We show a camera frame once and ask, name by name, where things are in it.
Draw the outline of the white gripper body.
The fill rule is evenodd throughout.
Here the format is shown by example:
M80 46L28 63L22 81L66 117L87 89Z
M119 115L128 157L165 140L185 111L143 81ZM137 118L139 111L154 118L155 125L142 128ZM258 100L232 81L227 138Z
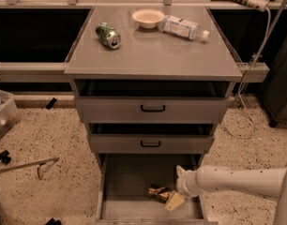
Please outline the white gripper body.
M177 175L176 188L186 198L198 197L203 193L198 183L196 171L186 170L181 176Z

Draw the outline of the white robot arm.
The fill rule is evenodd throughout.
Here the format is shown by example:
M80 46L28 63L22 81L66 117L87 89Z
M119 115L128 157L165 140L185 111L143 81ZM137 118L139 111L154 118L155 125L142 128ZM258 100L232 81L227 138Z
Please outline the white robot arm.
M177 191L165 203L173 211L185 199L205 193L232 190L277 202L273 225L287 225L287 168L232 171L221 166L202 166L185 170L176 167Z

